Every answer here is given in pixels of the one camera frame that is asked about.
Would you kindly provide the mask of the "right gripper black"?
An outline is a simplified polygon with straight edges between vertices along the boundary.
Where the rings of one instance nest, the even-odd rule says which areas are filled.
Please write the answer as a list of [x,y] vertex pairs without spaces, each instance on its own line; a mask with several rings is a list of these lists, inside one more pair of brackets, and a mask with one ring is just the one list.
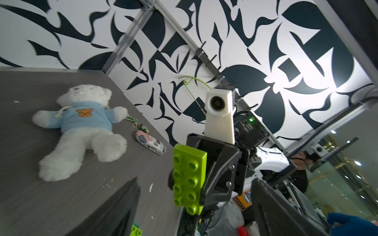
[[187,146],[207,153],[205,182],[199,200],[201,206],[228,202],[233,192],[243,192],[249,149],[194,133],[188,135]]

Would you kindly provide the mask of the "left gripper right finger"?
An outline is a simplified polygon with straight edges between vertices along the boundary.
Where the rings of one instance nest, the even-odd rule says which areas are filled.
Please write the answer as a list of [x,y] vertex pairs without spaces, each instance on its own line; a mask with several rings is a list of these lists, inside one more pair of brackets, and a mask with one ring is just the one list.
[[325,236],[266,182],[251,184],[252,209],[261,236]]

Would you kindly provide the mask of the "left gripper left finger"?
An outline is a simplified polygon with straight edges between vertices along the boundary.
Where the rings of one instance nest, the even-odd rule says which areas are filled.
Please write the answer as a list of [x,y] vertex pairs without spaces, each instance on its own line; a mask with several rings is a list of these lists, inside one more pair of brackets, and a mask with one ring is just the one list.
[[68,236],[129,236],[140,198],[138,178],[125,183]]

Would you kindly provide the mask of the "small lime lego brick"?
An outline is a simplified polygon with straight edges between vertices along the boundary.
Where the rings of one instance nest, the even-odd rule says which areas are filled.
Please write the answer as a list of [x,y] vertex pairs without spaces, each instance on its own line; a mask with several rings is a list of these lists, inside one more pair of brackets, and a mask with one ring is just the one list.
[[132,225],[130,236],[142,236],[142,230],[135,223]]

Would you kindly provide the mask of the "long lime lego brick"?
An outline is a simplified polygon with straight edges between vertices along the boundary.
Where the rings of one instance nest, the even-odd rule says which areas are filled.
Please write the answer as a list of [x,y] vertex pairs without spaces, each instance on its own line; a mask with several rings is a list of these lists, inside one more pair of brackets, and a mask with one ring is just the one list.
[[206,177],[207,153],[178,143],[173,156],[174,202],[189,215],[200,215],[201,189]]

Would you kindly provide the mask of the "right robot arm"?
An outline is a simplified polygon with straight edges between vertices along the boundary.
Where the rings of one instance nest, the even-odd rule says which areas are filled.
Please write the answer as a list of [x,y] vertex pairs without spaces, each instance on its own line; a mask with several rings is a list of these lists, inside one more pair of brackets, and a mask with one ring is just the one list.
[[238,112],[235,118],[234,145],[204,135],[188,135],[188,146],[207,153],[205,182],[199,196],[202,206],[242,195],[255,179],[276,186],[295,169],[276,144],[267,146],[271,135],[255,113]]

